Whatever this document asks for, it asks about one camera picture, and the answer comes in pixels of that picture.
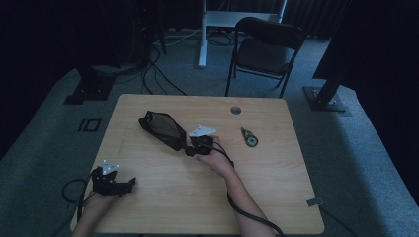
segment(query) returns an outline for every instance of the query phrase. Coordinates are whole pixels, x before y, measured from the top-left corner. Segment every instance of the table surface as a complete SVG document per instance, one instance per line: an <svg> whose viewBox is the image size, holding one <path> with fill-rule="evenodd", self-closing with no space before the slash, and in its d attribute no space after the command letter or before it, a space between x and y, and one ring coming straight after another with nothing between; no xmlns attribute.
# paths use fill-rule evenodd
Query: table surface
<svg viewBox="0 0 419 237"><path fill-rule="evenodd" d="M234 115L231 107L241 113ZM239 233L223 179L143 130L138 119L147 111L169 114L188 133L198 125L214 127L270 221L285 234L323 232L318 206L306 203L314 192L284 100L156 95L121 95L117 102L92 170L107 160L120 165L117 182L137 177L137 183L114 202L95 232ZM245 144L240 127L258 137L256 147Z"/></svg>

